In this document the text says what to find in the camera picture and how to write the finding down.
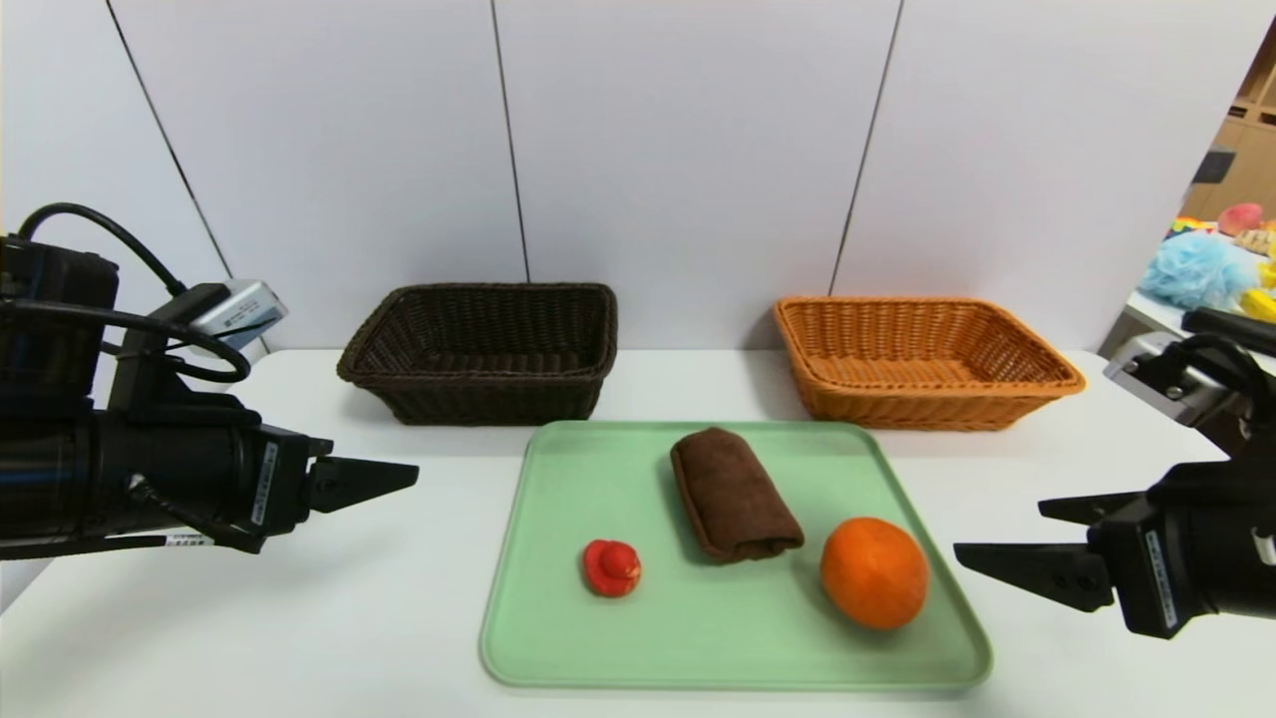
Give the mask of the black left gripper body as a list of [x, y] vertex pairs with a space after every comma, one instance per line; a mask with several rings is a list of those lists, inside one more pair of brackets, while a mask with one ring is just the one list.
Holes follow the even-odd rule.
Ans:
[[310, 463], [332, 449], [245, 408], [94, 412], [93, 548], [259, 553], [308, 519]]

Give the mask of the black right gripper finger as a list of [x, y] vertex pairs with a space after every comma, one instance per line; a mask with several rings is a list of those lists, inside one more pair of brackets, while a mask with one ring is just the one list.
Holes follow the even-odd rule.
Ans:
[[1048, 519], [1085, 527], [1134, 525], [1148, 517], [1143, 492], [1057, 497], [1039, 501], [1036, 508]]
[[1083, 542], [957, 542], [963, 568], [1072, 610], [1114, 604], [1108, 564]]

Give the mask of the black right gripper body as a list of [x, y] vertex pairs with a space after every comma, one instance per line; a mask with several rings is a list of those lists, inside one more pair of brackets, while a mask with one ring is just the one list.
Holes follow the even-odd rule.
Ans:
[[1131, 633], [1171, 639], [1191, 619], [1273, 619], [1273, 477], [1245, 460], [1171, 467], [1088, 531]]

